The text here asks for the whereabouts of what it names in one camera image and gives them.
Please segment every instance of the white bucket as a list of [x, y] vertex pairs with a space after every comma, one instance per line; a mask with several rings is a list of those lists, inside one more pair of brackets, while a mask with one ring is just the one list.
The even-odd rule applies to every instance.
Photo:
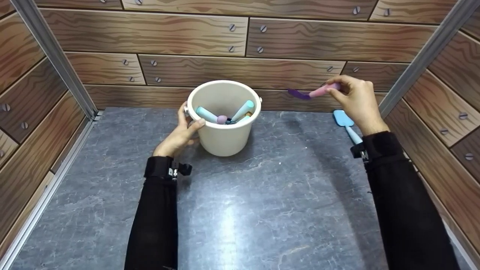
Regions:
[[205, 126], [198, 131], [200, 143], [205, 150], [219, 157], [228, 157], [240, 152], [247, 144], [253, 121], [260, 114], [262, 100], [250, 87], [227, 80], [204, 83], [190, 93], [186, 111], [195, 121], [201, 118], [195, 112], [200, 106], [216, 116], [232, 117], [248, 100], [255, 104], [255, 111], [249, 119], [231, 125], [206, 121]]

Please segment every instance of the wooden plank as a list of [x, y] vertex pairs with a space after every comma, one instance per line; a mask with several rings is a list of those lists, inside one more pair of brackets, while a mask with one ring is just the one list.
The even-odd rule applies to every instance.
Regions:
[[17, 13], [0, 20], [0, 94], [43, 56]]
[[480, 8], [477, 8], [473, 15], [463, 25], [462, 30], [480, 40]]
[[[22, 143], [53, 108], [67, 87], [45, 58], [0, 96], [0, 104], [10, 111], [0, 111], [0, 127]], [[28, 128], [22, 128], [25, 122]]]
[[121, 10], [120, 0], [35, 0], [39, 7]]
[[[41, 9], [64, 50], [243, 56], [248, 18]], [[230, 31], [230, 24], [235, 31]]]
[[0, 170], [0, 239], [5, 238], [84, 116], [67, 92]]
[[[480, 125], [480, 113], [428, 70], [405, 94], [405, 101], [448, 147]], [[460, 119], [460, 113], [467, 113]], [[442, 134], [441, 129], [448, 129]]]
[[253, 88], [310, 90], [340, 74], [345, 65], [344, 61], [168, 55], [140, 55], [140, 62], [149, 85], [197, 87], [214, 80], [233, 80]]
[[3, 239], [3, 241], [0, 241], [0, 258], [3, 257], [3, 255], [5, 255], [8, 248], [15, 240], [15, 237], [21, 230], [25, 221], [28, 219], [28, 216], [30, 215], [30, 213], [32, 213], [33, 209], [35, 208], [35, 205], [39, 201], [40, 197], [42, 197], [45, 189], [50, 184], [54, 176], [55, 175], [52, 172], [47, 172], [47, 175], [45, 176], [45, 178], [43, 178], [42, 182], [36, 189], [35, 193], [33, 193], [32, 197], [28, 201], [22, 213], [18, 216], [12, 228], [8, 231], [5, 239]]
[[388, 92], [408, 64], [381, 62], [347, 62], [342, 74], [373, 82], [375, 91]]
[[[262, 33], [260, 27], [267, 31]], [[247, 56], [411, 62], [436, 26], [250, 19]]]
[[425, 178], [423, 177], [423, 175], [421, 175], [420, 172], [419, 172], [419, 176], [422, 179], [422, 182], [425, 185], [425, 188], [427, 189], [427, 192], [430, 195], [430, 198], [432, 199], [433, 204], [437, 207], [438, 213], [440, 214], [442, 219], [445, 221], [447, 226], [450, 228], [450, 230], [453, 232], [453, 234], [455, 235], [459, 243], [462, 245], [468, 257], [470, 257], [470, 259], [472, 259], [475, 266], [478, 269], [480, 269], [480, 255], [475, 250], [475, 247], [465, 236], [465, 234], [463, 233], [458, 223], [455, 222], [452, 215], [448, 212], [447, 208], [440, 201], [438, 196], [433, 192], [427, 180], [425, 180]]
[[432, 190], [480, 250], [480, 185], [401, 100], [385, 118]]
[[440, 24], [457, 0], [380, 0], [370, 21]]
[[[375, 0], [303, 1], [303, 0], [123, 0], [127, 10], [187, 12], [267, 17], [367, 20], [375, 6]], [[353, 8], [360, 13], [353, 14]]]
[[72, 149], [73, 145], [75, 144], [75, 142], [77, 141], [78, 137], [80, 137], [80, 134], [82, 133], [82, 131], [84, 130], [84, 128], [87, 126], [88, 124], [88, 119], [85, 117], [83, 119], [83, 121], [80, 123], [80, 125], [77, 127], [77, 130], [75, 130], [75, 133], [73, 133], [73, 135], [70, 137], [70, 140], [68, 141], [67, 145], [65, 146], [65, 148], [63, 148], [62, 152], [60, 153], [59, 157], [57, 158], [57, 160], [53, 163], [53, 166], [52, 168], [50, 169], [53, 173], [57, 173], [59, 168], [60, 168], [60, 165], [62, 164], [62, 162], [65, 160], [65, 158], [67, 157], [68, 153], [70, 152], [70, 150]]
[[3, 157], [0, 157], [0, 168], [5, 162], [7, 162], [8, 158], [15, 152], [17, 147], [18, 144], [0, 129], [0, 150], [3, 151]]
[[458, 144], [452, 147], [452, 152], [465, 168], [480, 181], [480, 129], [463, 138]]
[[480, 42], [458, 32], [428, 69], [480, 110]]
[[[162, 107], [178, 108], [194, 88], [157, 86], [99, 86], [85, 85], [99, 110], [106, 107]], [[262, 110], [325, 111], [339, 109], [330, 96], [301, 100], [290, 96], [286, 90], [255, 89], [263, 99]], [[377, 93], [380, 101], [385, 93]]]
[[145, 85], [136, 54], [66, 52], [66, 55], [84, 84]]

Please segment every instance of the light blue handle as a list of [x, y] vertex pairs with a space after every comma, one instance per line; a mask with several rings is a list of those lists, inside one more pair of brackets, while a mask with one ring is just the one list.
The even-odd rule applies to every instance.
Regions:
[[350, 138], [356, 145], [363, 142], [360, 136], [358, 136], [358, 134], [351, 127], [345, 126], [345, 129], [347, 130], [348, 135], [350, 135]]

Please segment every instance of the forearm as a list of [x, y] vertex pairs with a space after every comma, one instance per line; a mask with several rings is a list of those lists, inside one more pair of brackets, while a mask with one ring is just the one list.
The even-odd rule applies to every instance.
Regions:
[[442, 219], [396, 138], [370, 136], [387, 153], [365, 168], [389, 269], [459, 269]]

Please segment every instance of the right hand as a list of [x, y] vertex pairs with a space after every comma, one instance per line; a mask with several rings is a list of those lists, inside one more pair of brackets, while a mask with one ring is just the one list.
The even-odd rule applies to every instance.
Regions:
[[389, 131], [378, 110], [372, 82], [339, 75], [329, 79], [326, 83], [341, 84], [340, 91], [329, 88], [327, 93], [340, 103], [342, 109], [360, 128], [364, 136]]

